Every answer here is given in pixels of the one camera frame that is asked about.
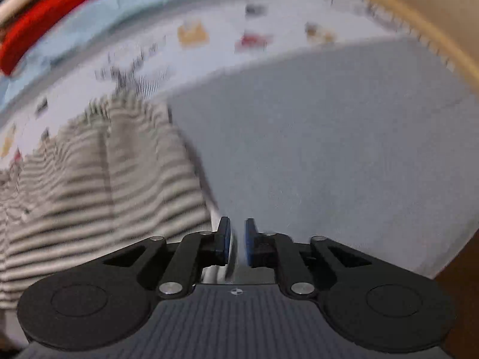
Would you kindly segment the striped white hooded sweater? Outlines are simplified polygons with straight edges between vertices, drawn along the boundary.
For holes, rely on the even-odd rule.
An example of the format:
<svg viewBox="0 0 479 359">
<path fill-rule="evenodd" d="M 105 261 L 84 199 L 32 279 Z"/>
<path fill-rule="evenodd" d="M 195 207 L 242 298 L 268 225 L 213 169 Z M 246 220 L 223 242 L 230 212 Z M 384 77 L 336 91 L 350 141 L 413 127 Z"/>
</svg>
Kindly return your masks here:
<svg viewBox="0 0 479 359">
<path fill-rule="evenodd" d="M 1 172 L 1 308 L 38 280 L 153 236 L 213 231 L 219 213 L 165 102 L 92 101 Z"/>
</svg>

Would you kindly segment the wooden bed frame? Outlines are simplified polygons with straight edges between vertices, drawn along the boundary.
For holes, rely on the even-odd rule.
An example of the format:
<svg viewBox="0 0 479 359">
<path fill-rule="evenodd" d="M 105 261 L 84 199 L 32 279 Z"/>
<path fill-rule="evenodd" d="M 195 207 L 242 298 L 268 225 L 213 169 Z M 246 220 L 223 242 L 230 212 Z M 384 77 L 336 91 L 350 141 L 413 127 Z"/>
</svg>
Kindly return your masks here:
<svg viewBox="0 0 479 359">
<path fill-rule="evenodd" d="M 478 91 L 478 0 L 369 0 L 408 24 Z"/>
</svg>

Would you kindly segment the red knitted blanket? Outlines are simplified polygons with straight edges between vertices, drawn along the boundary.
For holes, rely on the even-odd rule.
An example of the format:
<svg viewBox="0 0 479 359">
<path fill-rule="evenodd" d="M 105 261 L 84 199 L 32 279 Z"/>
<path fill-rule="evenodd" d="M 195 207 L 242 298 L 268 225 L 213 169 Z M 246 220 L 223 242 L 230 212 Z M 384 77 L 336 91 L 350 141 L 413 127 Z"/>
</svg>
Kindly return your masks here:
<svg viewBox="0 0 479 359">
<path fill-rule="evenodd" d="M 55 24 L 87 0 L 41 0 L 21 16 L 1 44 L 1 72 L 11 75 L 21 58 Z"/>
</svg>

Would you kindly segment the grey printed bed sheet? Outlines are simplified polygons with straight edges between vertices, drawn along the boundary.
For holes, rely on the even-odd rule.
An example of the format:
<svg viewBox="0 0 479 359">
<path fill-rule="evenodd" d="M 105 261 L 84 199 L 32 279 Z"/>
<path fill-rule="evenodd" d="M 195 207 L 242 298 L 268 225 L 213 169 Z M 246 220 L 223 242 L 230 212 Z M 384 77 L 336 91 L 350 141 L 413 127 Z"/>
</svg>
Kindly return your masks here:
<svg viewBox="0 0 479 359">
<path fill-rule="evenodd" d="M 478 229 L 478 99 L 364 0 L 179 0 L 1 108 L 20 159 L 92 101 L 165 102 L 235 235 L 256 219 L 430 278 Z"/>
</svg>

